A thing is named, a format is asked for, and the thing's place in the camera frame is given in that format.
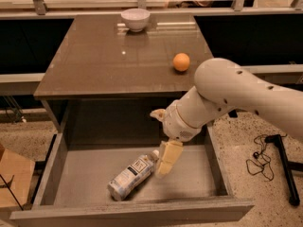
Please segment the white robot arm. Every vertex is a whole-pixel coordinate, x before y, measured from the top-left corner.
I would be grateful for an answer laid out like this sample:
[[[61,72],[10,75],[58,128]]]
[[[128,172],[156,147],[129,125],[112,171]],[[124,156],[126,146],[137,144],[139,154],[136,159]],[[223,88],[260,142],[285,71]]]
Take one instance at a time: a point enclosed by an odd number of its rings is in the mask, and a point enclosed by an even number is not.
[[[183,144],[202,126],[241,109],[290,134],[303,138],[303,93],[259,79],[236,63],[221,58],[204,61],[195,71],[194,86],[166,109],[151,116],[169,138],[159,149],[155,175],[167,176],[179,159]]]

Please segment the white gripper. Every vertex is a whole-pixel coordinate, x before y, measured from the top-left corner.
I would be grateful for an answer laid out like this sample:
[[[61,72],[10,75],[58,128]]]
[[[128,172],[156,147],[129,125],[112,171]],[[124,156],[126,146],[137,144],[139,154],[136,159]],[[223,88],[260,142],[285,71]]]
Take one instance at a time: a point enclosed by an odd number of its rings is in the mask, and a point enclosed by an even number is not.
[[[181,156],[184,148],[182,142],[189,142],[202,129],[192,128],[182,119],[177,110],[177,100],[174,100],[166,110],[151,111],[150,117],[162,122],[163,132],[170,139],[168,142],[161,142],[159,159],[154,171],[157,178],[163,178],[171,172]]]

